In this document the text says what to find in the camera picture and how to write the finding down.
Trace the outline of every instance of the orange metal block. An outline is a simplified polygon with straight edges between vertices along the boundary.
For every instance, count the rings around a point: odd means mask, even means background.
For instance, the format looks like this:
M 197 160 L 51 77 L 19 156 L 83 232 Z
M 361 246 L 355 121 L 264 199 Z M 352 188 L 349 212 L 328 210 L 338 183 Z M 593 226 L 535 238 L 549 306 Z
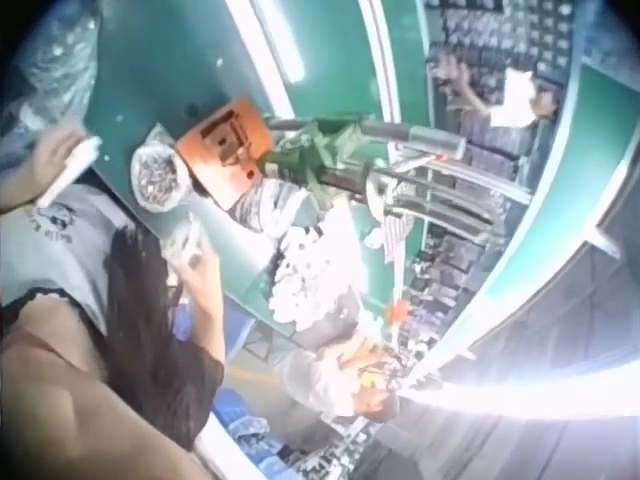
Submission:
M 246 98 L 221 108 L 176 143 L 193 175 L 224 210 L 262 177 L 257 160 L 272 148 L 262 115 Z

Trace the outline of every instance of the man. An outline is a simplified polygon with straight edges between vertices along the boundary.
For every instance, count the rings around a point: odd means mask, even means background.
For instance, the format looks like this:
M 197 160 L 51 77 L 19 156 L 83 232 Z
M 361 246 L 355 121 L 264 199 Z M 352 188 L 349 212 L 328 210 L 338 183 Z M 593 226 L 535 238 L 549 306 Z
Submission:
M 362 415 L 385 423 L 398 413 L 398 398 L 362 371 L 388 359 L 358 329 L 346 341 L 317 352 L 292 348 L 271 355 L 270 365 L 287 392 L 306 407 L 341 417 Z
M 441 56 L 431 74 L 450 83 L 466 104 L 490 119 L 492 127 L 526 128 L 540 118 L 552 117 L 558 109 L 553 92 L 537 91 L 533 72 L 506 69 L 502 105 L 487 105 L 478 96 L 470 85 L 469 67 L 453 55 Z

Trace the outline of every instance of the white shirt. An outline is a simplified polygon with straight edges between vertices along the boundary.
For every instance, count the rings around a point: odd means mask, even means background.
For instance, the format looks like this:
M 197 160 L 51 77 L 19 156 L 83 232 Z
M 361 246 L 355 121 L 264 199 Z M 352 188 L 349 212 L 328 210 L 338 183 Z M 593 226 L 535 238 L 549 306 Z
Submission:
M 104 259 L 115 231 L 131 225 L 101 191 L 70 185 L 47 208 L 22 207 L 0 216 L 2 304 L 31 288 L 62 289 L 106 334 Z
M 504 103 L 489 107 L 492 127 L 525 128 L 536 120 L 531 100 L 536 97 L 532 72 L 507 68 L 504 83 Z
M 353 395 L 360 390 L 356 375 L 343 372 L 335 360 L 320 360 L 297 348 L 271 362 L 274 372 L 294 400 L 323 413 L 352 417 Z

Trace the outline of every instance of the person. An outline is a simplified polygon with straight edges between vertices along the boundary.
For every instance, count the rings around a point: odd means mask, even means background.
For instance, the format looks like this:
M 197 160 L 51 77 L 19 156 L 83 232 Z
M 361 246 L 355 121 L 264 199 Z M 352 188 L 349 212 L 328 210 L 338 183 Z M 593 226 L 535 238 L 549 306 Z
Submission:
M 0 184 L 5 449 L 27 478 L 211 478 L 188 452 L 224 375 L 219 259 L 172 265 L 196 310 L 179 341 L 158 239 L 95 177 L 31 203 L 86 136 L 62 122 Z
M 502 105 L 488 105 L 480 98 L 471 86 L 469 67 L 453 55 L 440 56 L 432 74 L 451 85 L 480 116 L 489 118 L 492 127 L 526 128 L 538 119 L 552 118 L 558 109 L 553 92 L 536 89 L 533 72 L 505 70 Z
M 397 415 L 399 401 L 385 385 L 361 382 L 363 370 L 388 359 L 372 348 L 356 328 L 347 340 L 332 342 L 317 351 L 278 348 L 268 359 L 285 389 L 311 410 L 340 417 L 362 415 L 385 423 Z

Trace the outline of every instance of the teal panel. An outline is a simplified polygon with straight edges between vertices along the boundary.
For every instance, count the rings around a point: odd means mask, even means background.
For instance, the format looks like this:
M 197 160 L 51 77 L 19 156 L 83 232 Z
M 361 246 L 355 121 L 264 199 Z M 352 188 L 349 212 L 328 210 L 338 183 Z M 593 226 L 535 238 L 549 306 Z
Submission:
M 427 71 L 415 2 L 382 0 L 396 69 L 402 121 L 430 125 Z
M 251 94 L 263 108 L 266 99 L 222 0 L 105 2 L 104 18 L 86 123 L 104 141 L 96 168 L 126 203 L 136 205 L 129 162 L 156 122 L 177 137 L 198 121 L 186 115 L 189 105 L 206 116 L 240 93 Z M 157 232 L 171 224 L 171 218 L 138 213 Z M 239 240 L 240 229 L 226 215 L 203 221 L 224 259 L 225 290 L 242 300 L 261 266 L 238 249 L 248 242 Z
M 638 119 L 640 95 L 583 66 L 571 134 L 555 179 L 527 237 L 493 283 L 487 297 L 505 301 L 520 289 L 537 290 L 577 241 L 613 172 Z
M 298 116 L 373 113 L 378 84 L 358 2 L 274 0 L 289 22 L 304 62 L 303 81 L 288 85 Z

